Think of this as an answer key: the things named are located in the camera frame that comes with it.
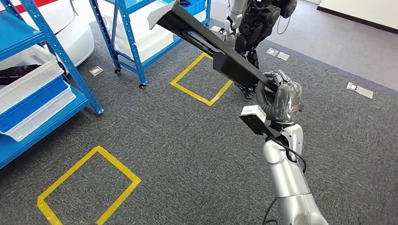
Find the gray carpet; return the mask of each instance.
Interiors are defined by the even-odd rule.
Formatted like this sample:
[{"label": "gray carpet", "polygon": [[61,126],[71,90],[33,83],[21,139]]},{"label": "gray carpet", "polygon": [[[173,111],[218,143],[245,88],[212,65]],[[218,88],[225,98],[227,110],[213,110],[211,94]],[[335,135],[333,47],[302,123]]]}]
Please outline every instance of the gray carpet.
[{"label": "gray carpet", "polygon": [[227,81],[228,78],[213,69],[213,62],[204,57],[178,81],[178,84],[210,101]]},{"label": "gray carpet", "polygon": [[[0,224],[48,224],[37,196],[96,145],[142,180],[107,225],[261,224],[274,196],[263,138],[239,118],[254,101],[231,86],[208,107],[171,86],[200,55],[188,43],[149,67],[148,86],[140,90],[134,73],[113,73],[96,24],[93,32],[95,50],[79,70],[105,112],[83,110],[0,170]],[[290,59],[266,54],[270,46]],[[329,224],[397,224],[397,92],[268,41],[258,52],[263,71],[283,69],[303,86],[298,123],[305,132],[306,177]],[[94,66],[104,72],[90,75]],[[203,95],[219,88],[204,79],[209,65],[198,66],[203,69],[181,80],[184,85]],[[374,91],[374,98],[348,91],[348,82]],[[127,185],[96,156],[46,201],[64,224],[92,224]],[[277,217],[276,207],[269,217]]]}]

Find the blue metal shelf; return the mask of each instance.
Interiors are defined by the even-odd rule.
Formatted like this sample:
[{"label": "blue metal shelf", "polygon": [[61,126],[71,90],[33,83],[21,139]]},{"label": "blue metal shelf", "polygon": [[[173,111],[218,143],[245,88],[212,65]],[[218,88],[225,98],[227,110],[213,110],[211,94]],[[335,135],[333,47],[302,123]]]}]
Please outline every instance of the blue metal shelf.
[{"label": "blue metal shelf", "polygon": [[0,61],[44,41],[37,31],[7,11],[0,12]]},{"label": "blue metal shelf", "polygon": [[[116,0],[105,0],[111,4],[115,4]],[[126,14],[132,14],[140,8],[154,2],[156,0],[124,0],[126,4]]]},{"label": "blue metal shelf", "polygon": [[76,98],[22,141],[16,142],[7,135],[0,135],[0,169],[90,103],[83,93],[74,87],[71,88]]},{"label": "blue metal shelf", "polygon": [[[142,62],[137,50],[137,43],[134,38],[133,30],[131,28],[129,14],[139,10],[140,8],[156,0],[105,0],[105,1],[115,6],[114,15],[113,15],[114,20],[112,24],[112,34],[109,34],[107,27],[102,19],[102,15],[98,7],[97,0],[90,0],[89,2],[94,12],[94,16],[97,19],[99,29],[101,30],[102,36],[105,40],[105,43],[107,44],[109,54],[111,55],[112,60],[114,62],[115,73],[119,74],[121,72],[122,66],[133,71],[139,77],[139,81],[141,82],[140,88],[144,88],[146,85],[144,70],[148,68],[148,66],[150,66],[152,63],[154,63],[158,58],[166,54],[169,50],[171,50],[178,43],[180,43],[181,40],[179,38],[175,39],[173,43],[169,44],[168,46],[157,52],[155,55]],[[166,3],[170,3],[173,2],[174,0],[163,0],[163,1]],[[202,12],[203,10],[206,10],[206,18],[203,21],[203,23],[206,26],[209,26],[211,0],[190,0],[190,2],[191,5],[184,6],[184,8],[192,15],[195,15],[197,13]],[[131,53],[133,55],[132,59],[126,54],[123,54],[115,49],[115,33],[116,33],[116,23],[117,23],[116,18],[119,13],[121,15],[124,30],[126,31],[127,35],[127,40],[129,42]],[[135,67],[132,67],[123,61],[120,61],[119,56],[124,57],[128,61],[134,63]]]},{"label": "blue metal shelf", "polygon": [[35,30],[27,25],[10,0],[0,0],[0,3],[6,9],[0,12],[0,61],[46,41],[50,52],[59,56],[80,89],[79,91],[75,87],[71,87],[76,99],[20,142],[16,142],[7,135],[0,135],[1,169],[87,105],[91,104],[98,114],[101,114],[104,110],[91,93],[33,0],[21,0],[21,4],[40,30]]}]

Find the black wall baseboard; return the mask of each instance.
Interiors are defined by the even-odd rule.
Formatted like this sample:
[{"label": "black wall baseboard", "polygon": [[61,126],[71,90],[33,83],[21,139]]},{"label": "black wall baseboard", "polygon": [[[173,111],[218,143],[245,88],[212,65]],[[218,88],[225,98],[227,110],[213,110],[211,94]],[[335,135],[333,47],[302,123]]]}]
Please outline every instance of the black wall baseboard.
[{"label": "black wall baseboard", "polygon": [[374,28],[377,28],[377,29],[380,29],[380,30],[384,30],[384,31],[387,31],[387,32],[390,32],[390,33],[393,33],[393,34],[398,34],[398,30],[397,29],[394,29],[394,28],[391,28],[391,27],[387,27],[387,26],[384,26],[384,25],[381,25],[381,24],[378,24],[378,23],[375,23],[375,22],[370,22],[370,21],[367,21],[367,20],[363,20],[363,19],[357,18],[355,16],[347,15],[347,14],[344,14],[344,13],[339,13],[339,12],[330,10],[328,8],[320,7],[320,6],[318,6],[316,9],[319,10],[319,11],[325,12],[325,13],[329,13],[329,14],[332,14],[332,15],[347,19],[347,20],[351,20],[351,21],[354,21],[354,22],[357,22],[357,23],[361,23],[361,24],[364,24],[364,25],[367,25],[367,26],[370,26],[370,27],[374,27]]}]

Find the storage bin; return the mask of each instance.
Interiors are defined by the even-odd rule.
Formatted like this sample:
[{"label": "storage bin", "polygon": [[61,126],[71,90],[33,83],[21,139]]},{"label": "storage bin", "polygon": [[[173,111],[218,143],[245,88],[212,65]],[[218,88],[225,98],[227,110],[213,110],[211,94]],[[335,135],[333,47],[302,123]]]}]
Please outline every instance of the storage bin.
[{"label": "storage bin", "polygon": [[51,99],[67,88],[62,76],[58,76],[46,86],[24,98],[16,105],[0,114],[0,132],[5,133],[18,123],[22,122],[37,109],[44,106]]},{"label": "storage bin", "polygon": [[[44,124],[47,120],[49,120],[61,109],[63,109],[66,105],[72,102],[76,98],[76,96],[73,94],[70,85],[65,83],[63,80],[61,80],[61,82],[66,86],[66,88],[61,93],[58,92],[58,94],[54,98],[45,103],[43,106],[41,106],[32,114],[28,115],[24,120],[19,122],[16,126],[12,127],[11,129],[8,129],[7,132],[0,131],[0,133],[8,135],[17,142],[19,142],[25,137],[27,137],[34,130],[36,130],[38,127],[40,127],[42,124]],[[54,88],[60,90],[59,89],[60,86],[56,87],[58,85],[59,84],[54,84]],[[48,94],[51,90],[51,88],[46,88],[46,87],[44,87],[43,89],[45,89],[45,92],[47,92]]]},{"label": "storage bin", "polygon": [[[137,49],[141,63],[145,62],[147,59],[154,56],[168,45],[172,44],[173,41],[173,34],[170,32],[164,32],[153,36],[151,42],[137,43]],[[117,47],[120,52],[127,54],[130,58],[133,58],[128,43],[119,42]]]},{"label": "storage bin", "polygon": [[58,66],[56,57],[40,46],[32,46],[0,61],[0,69],[31,64],[41,66],[0,89],[0,114],[63,73]]},{"label": "storage bin", "polygon": [[[171,3],[175,0],[163,0],[163,2]],[[196,15],[206,9],[206,0],[188,0],[191,4],[183,6],[191,15]]]}]

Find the yellow floor tape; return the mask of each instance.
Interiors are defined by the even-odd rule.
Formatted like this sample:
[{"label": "yellow floor tape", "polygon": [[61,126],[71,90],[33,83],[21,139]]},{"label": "yellow floor tape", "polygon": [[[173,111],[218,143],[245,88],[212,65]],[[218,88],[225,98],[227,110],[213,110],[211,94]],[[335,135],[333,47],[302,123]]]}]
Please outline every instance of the yellow floor tape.
[{"label": "yellow floor tape", "polygon": [[45,190],[41,195],[38,196],[37,206],[43,215],[52,225],[62,225],[61,221],[57,218],[51,208],[44,201],[59,185],[61,185],[70,175],[72,175],[76,170],[81,167],[89,158],[91,158],[96,152],[101,154],[110,163],[112,163],[117,169],[119,169],[124,175],[126,175],[130,180],[130,186],[116,199],[115,202],[101,215],[98,219],[97,224],[102,225],[111,216],[111,214],[117,209],[117,207],[122,204],[122,202],[130,195],[130,193],[135,189],[135,187],[141,182],[133,172],[131,172],[125,165],[123,165],[119,160],[113,157],[109,152],[103,149],[101,146],[93,148],[89,153],[87,153],[83,158],[81,158],[76,164],[74,164],[66,173],[64,173],[54,184],[52,184],[47,190]]},{"label": "yellow floor tape", "polygon": [[218,93],[217,93],[217,94],[214,96],[214,98],[211,99],[210,101],[207,100],[207,99],[205,99],[204,97],[202,97],[202,96],[196,94],[196,93],[193,93],[192,91],[186,89],[185,87],[183,87],[183,86],[181,86],[181,85],[179,85],[179,84],[177,83],[179,80],[181,80],[181,78],[182,78],[184,75],[186,75],[186,74],[187,74],[197,63],[199,63],[199,61],[201,61],[202,58],[204,58],[204,57],[213,60],[213,58],[210,57],[208,54],[202,53],[202,54],[201,54],[197,59],[195,59],[187,68],[185,68],[185,69],[182,71],[182,73],[180,73],[176,78],[174,78],[174,80],[172,80],[172,81],[170,82],[170,84],[173,85],[174,87],[178,88],[179,90],[181,90],[181,91],[187,93],[188,95],[190,95],[190,96],[196,98],[197,100],[199,100],[199,101],[201,101],[201,102],[204,102],[206,105],[212,106],[212,105],[214,104],[214,102],[216,102],[216,101],[221,97],[221,95],[224,94],[224,92],[227,90],[227,88],[232,84],[232,81],[231,81],[231,80],[228,80],[227,83],[218,91]]}]

